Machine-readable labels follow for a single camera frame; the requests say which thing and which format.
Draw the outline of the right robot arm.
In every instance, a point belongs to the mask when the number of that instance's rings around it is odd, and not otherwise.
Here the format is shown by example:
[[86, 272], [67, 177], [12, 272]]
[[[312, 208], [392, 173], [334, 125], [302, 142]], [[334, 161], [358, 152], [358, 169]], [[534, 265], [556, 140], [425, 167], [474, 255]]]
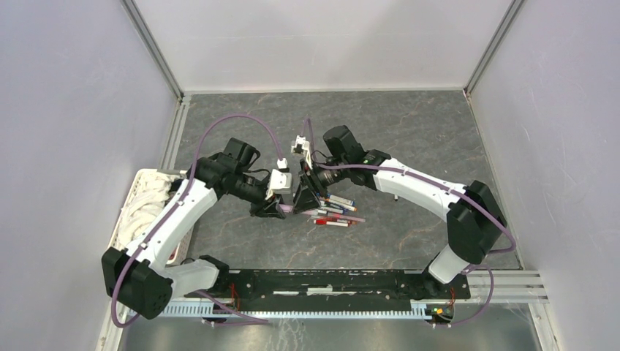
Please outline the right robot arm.
[[323, 141], [329, 154], [322, 162], [314, 158], [311, 138], [298, 135], [292, 143], [292, 154], [301, 157], [293, 211], [318, 208], [330, 199], [329, 186], [349, 180], [438, 216], [447, 225], [448, 243], [425, 269], [422, 287], [431, 298], [448, 293], [457, 275], [495, 254], [499, 237], [510, 234], [496, 198], [481, 181], [465, 185], [414, 170], [388, 153], [366, 150], [345, 125], [329, 129]]

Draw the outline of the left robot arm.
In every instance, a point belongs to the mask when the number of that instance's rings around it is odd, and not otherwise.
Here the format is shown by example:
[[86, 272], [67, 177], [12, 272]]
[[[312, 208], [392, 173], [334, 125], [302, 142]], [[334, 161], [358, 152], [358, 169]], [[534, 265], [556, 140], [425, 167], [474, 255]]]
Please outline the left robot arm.
[[230, 138], [222, 152], [194, 161], [173, 198], [145, 232], [123, 249], [107, 249], [102, 269], [117, 326], [124, 326], [116, 312], [119, 305], [152, 320], [173, 299], [198, 290], [212, 298], [228, 292], [227, 264], [210, 256], [173, 267], [167, 261], [196, 221], [225, 195], [248, 202], [252, 216], [285, 218], [279, 204], [281, 192], [292, 184], [287, 160], [279, 156], [276, 168], [257, 179], [250, 168], [259, 158], [254, 146]]

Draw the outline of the blue cap deli marker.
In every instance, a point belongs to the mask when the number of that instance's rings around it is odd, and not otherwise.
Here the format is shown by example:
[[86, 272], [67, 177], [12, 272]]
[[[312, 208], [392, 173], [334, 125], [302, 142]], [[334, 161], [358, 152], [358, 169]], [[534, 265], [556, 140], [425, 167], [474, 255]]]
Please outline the blue cap deli marker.
[[353, 206], [355, 204], [353, 200], [348, 200], [346, 198], [339, 197], [337, 195], [329, 195], [328, 199], [331, 202], [341, 203], [341, 204], [345, 204], [348, 206]]

